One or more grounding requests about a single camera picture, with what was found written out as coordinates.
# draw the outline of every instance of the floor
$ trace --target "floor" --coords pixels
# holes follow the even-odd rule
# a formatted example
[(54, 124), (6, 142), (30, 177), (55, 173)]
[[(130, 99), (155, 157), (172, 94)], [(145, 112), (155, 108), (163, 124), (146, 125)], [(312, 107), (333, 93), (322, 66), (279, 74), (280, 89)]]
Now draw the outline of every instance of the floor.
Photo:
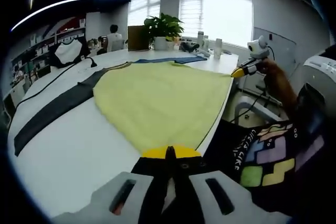
[[(245, 93), (239, 90), (233, 91), (228, 98), (227, 101), (227, 106), (224, 110), (222, 119), (226, 120), (226, 121), (231, 121), (232, 119), (234, 119), (234, 115), (235, 115), (235, 106), (237, 104), (237, 101), (239, 100), (239, 98), (242, 95), (246, 95), (248, 97), (251, 97), (252, 99), (256, 99), (257, 96), (255, 95), (251, 95), (249, 93)], [(264, 99), (258, 99), (258, 102), (262, 105), (265, 104), (265, 100)], [(284, 113), (283, 109), (281, 109), (279, 106), (270, 103), (269, 105), (267, 105), (267, 108), (273, 112), (274, 114), (276, 114), (277, 116), (283, 118), (283, 119), (287, 119), (286, 114)], [(243, 126), (243, 127), (254, 127), (254, 126), (260, 126), (260, 125), (264, 125), (267, 122), (265, 122), (265, 120), (263, 120), (261, 117), (259, 117), (258, 115), (256, 115), (255, 113), (253, 113), (252, 111), (247, 112), (246, 114), (242, 115), (239, 118), (239, 125)]]

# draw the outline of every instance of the office desk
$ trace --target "office desk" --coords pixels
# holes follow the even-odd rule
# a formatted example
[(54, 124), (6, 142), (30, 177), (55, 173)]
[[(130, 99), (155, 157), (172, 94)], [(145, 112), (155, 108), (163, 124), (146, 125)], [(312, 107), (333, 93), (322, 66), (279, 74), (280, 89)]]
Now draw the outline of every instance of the office desk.
[[(180, 51), (128, 52), (126, 49), (98, 55), (94, 57), (97, 67), (90, 68), (90, 60), (80, 62), (41, 94), (17, 108), (9, 129), (9, 156), (23, 186), (47, 216), (75, 212), (87, 205), (92, 192), (120, 172), (130, 172), (140, 153), (99, 112), (94, 99), (89, 99), (52, 122), (16, 157), (14, 137), (19, 130), (51, 100), (95, 71), (126, 61), (190, 56), (192, 55)], [(220, 60), (211, 56), (207, 61), (187, 65), (231, 73), (237, 62), (237, 55), (222, 55)], [(24, 98), (41, 90), (61, 71), (63, 70), (57, 69), (34, 82)], [(215, 124), (198, 148), (201, 154), (204, 154), (214, 135), (226, 102), (227, 99)]]

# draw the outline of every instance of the yellow cloth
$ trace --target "yellow cloth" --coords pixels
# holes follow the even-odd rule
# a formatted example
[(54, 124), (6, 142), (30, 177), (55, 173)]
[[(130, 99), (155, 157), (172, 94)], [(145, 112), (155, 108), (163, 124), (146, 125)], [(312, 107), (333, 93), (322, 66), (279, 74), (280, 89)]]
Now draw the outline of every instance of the yellow cloth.
[(101, 113), (140, 153), (174, 144), (196, 149), (230, 81), (229, 74), (174, 62), (143, 63), (108, 71), (93, 93)]

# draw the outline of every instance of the blue cloth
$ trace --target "blue cloth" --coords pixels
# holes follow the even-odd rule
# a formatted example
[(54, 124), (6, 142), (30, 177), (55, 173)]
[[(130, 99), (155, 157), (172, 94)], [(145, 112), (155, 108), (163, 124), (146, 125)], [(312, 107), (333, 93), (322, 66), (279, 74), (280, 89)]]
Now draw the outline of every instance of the blue cloth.
[(186, 63), (196, 62), (196, 61), (201, 61), (201, 60), (207, 60), (207, 59), (201, 56), (185, 57), (185, 58), (164, 58), (164, 59), (155, 59), (155, 60), (140, 59), (133, 63), (159, 63), (159, 62), (165, 62), (165, 61), (174, 61), (175, 63), (186, 64)]

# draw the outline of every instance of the ceiling light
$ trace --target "ceiling light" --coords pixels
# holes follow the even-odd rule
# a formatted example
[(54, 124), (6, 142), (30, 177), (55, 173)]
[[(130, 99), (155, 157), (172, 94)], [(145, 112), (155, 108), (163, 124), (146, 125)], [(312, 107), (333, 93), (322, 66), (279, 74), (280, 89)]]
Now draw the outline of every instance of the ceiling light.
[(43, 12), (44, 10), (47, 10), (47, 9), (52, 8), (54, 6), (57, 6), (57, 5), (73, 2), (73, 1), (79, 1), (79, 0), (64, 0), (64, 1), (61, 1), (61, 2), (58, 2), (58, 3), (54, 3), (52, 5), (48, 5), (46, 7), (43, 7), (42, 9), (37, 10), (36, 12), (33, 12), (32, 14), (29, 14), (27, 17), (25, 17), (24, 19), (22, 19), (19, 23), (17, 23), (15, 26), (13, 26), (13, 28), (11, 29), (11, 31), (13, 31), (19, 25), (21, 25), (24, 21), (30, 19), (31, 17), (35, 16), (36, 14), (38, 14), (40, 12)]

